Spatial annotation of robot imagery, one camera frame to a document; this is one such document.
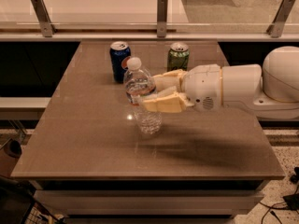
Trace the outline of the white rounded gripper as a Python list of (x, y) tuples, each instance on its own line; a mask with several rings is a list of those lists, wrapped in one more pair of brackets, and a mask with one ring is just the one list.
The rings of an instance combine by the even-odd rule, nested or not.
[(153, 79), (159, 92), (137, 98), (149, 112), (180, 113), (188, 107), (203, 112), (221, 107), (221, 68), (217, 64), (199, 65), (188, 73), (173, 70)]

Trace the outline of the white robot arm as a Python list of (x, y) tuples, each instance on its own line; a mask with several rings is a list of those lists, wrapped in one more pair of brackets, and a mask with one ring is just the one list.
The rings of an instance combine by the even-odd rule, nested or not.
[(261, 65), (198, 65), (156, 75), (154, 81), (157, 92), (140, 100), (151, 112), (233, 107), (260, 119), (299, 117), (299, 48), (294, 46), (273, 49)]

